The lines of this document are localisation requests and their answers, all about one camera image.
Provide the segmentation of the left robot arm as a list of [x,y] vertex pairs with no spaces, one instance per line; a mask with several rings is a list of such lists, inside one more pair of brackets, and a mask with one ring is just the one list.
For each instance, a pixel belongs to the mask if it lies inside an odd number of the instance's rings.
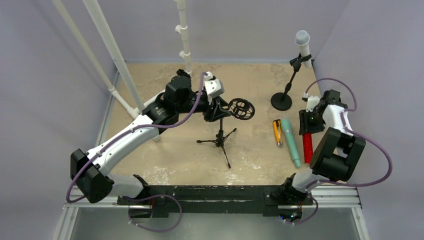
[[71,153],[66,201],[86,199],[95,204],[108,196],[123,196],[138,205],[146,203],[147,182],[138,175],[112,175],[113,168],[139,146],[184,124],[195,113],[202,113],[206,122],[231,116],[221,97],[224,92],[223,83],[211,72],[201,73],[198,90],[193,91],[190,75],[180,71],[127,127],[92,149]]

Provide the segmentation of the black round-base mic stand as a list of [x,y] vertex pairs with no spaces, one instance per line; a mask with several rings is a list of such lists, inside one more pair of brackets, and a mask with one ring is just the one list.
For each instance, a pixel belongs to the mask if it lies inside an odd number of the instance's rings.
[[287,111],[291,108],[293,101],[288,95],[288,92],[291,90],[293,80],[297,72],[300,70],[302,63],[310,60],[311,57],[311,54],[301,56],[299,53],[296,58],[289,61],[289,64],[293,67],[293,73],[289,82],[285,86],[284,92],[277,92],[271,97],[270,103],[274,109],[278,111]]

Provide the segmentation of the white microphone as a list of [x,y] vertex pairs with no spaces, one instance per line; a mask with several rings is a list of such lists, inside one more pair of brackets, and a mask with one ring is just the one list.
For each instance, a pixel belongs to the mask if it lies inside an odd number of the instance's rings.
[[309,47],[310,35],[306,30],[300,30],[295,35],[295,43],[299,47],[300,55],[304,60],[302,63],[306,68],[312,67],[312,55]]

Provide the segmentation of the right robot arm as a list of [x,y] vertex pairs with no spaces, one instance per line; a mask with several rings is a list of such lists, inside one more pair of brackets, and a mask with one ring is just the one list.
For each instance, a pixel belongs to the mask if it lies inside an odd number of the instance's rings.
[[336,90],[327,90],[322,97],[307,98],[306,109],[299,111],[299,134],[324,132],[324,135],[310,155],[309,167],[292,174],[278,187],[284,202],[302,201],[307,192],[324,183],[350,179],[366,141],[351,133],[347,108]]

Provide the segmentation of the red glitter microphone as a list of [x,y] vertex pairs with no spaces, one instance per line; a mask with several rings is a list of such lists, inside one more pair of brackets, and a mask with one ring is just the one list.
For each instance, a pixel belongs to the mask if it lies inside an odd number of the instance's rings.
[[314,148],[312,141],[312,134],[310,132],[302,134],[304,163],[310,164],[313,156]]

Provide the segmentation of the teal toy microphone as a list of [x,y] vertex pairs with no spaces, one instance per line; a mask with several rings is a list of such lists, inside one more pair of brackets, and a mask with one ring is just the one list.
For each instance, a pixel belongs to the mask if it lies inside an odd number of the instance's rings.
[[284,133],[286,144],[288,146],[290,156],[294,163],[294,166],[296,168],[300,168],[301,158],[300,158],[299,151],[296,145],[295,137],[293,135],[293,129],[292,129],[290,121],[287,118],[283,118],[281,120],[281,127]]

